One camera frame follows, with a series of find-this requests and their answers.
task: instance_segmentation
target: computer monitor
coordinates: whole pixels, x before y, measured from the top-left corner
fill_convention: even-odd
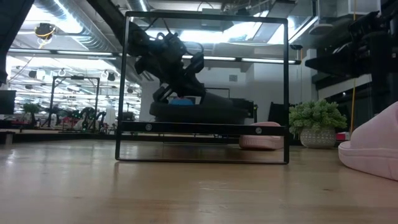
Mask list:
[[[0,90],[0,114],[14,114],[15,90]]]

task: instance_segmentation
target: pink slipper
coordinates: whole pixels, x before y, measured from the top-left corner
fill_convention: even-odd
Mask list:
[[[260,122],[251,125],[280,127],[275,122]],[[243,149],[282,149],[284,138],[282,136],[241,136],[239,146]]]
[[[354,130],[338,152],[350,168],[398,180],[398,102]]]

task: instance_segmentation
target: white pot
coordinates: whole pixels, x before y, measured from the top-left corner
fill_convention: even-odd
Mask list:
[[[315,149],[331,148],[336,143],[336,132],[334,128],[322,128],[319,131],[304,128],[300,133],[300,140],[305,147]]]

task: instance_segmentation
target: potted plant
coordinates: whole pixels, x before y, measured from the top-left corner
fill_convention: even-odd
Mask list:
[[[30,125],[35,126],[36,125],[35,114],[40,111],[40,107],[33,103],[25,103],[23,109],[25,113],[30,113]]]
[[[321,100],[291,107],[290,132],[299,134],[305,147],[333,147],[336,142],[335,128],[347,126],[347,119],[337,110],[337,106],[337,103]]]

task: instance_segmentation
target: wooden surface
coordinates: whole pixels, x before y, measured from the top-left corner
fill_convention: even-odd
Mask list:
[[[139,156],[138,149],[158,151],[162,145],[123,147],[126,155]],[[183,146],[162,148],[177,156]],[[222,146],[187,146],[194,155],[198,148],[205,157],[228,156]],[[234,157],[280,154],[251,153]],[[398,221],[398,182],[346,168],[337,150],[294,148],[291,155],[288,166],[126,164],[113,159],[114,141],[2,146],[0,223]]]

